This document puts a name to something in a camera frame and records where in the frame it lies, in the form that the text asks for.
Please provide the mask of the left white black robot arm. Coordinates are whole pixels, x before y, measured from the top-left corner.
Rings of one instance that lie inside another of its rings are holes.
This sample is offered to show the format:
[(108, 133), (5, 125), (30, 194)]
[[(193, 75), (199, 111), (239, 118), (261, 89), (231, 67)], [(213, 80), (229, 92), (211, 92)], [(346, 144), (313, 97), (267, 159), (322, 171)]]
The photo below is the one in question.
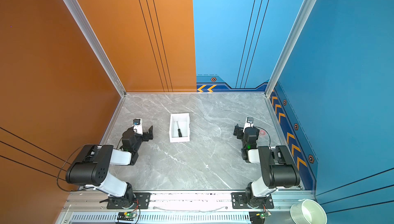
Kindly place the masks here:
[(108, 209), (146, 209), (150, 194), (135, 194), (132, 185), (118, 179), (108, 172), (110, 165), (133, 166), (143, 142), (153, 139), (153, 126), (147, 132), (135, 121), (121, 138), (122, 146), (86, 144), (68, 168), (65, 180), (69, 184), (84, 187), (85, 190), (98, 190), (108, 195), (104, 200)]

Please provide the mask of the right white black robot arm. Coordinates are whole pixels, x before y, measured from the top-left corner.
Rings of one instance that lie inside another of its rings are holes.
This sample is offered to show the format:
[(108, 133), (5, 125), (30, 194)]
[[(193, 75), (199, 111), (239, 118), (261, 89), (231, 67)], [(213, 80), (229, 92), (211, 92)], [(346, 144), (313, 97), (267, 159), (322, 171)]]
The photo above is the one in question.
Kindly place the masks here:
[(231, 194), (234, 209), (273, 209), (273, 193), (300, 185), (299, 170), (287, 146), (257, 146), (259, 134), (259, 128), (252, 124), (235, 126), (234, 136), (242, 141), (243, 160), (259, 164), (261, 176), (249, 183), (244, 192)]

